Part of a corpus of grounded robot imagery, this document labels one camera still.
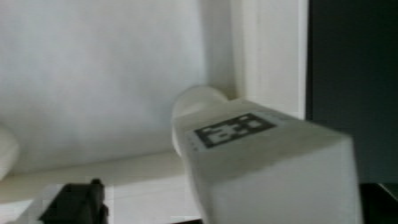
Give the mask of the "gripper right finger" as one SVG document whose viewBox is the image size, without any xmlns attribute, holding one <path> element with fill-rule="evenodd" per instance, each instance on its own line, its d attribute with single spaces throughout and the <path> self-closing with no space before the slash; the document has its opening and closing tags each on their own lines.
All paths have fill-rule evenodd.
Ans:
<svg viewBox="0 0 398 224">
<path fill-rule="evenodd" d="M 364 224 L 398 224 L 398 183 L 360 185 Z"/>
</svg>

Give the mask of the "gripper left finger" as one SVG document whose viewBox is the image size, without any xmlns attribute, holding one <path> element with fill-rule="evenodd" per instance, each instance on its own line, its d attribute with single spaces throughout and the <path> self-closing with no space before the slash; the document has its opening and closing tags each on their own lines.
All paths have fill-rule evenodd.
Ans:
<svg viewBox="0 0 398 224">
<path fill-rule="evenodd" d="M 38 221 L 42 224 L 108 224 L 104 185 L 99 179 L 63 185 Z"/>
</svg>

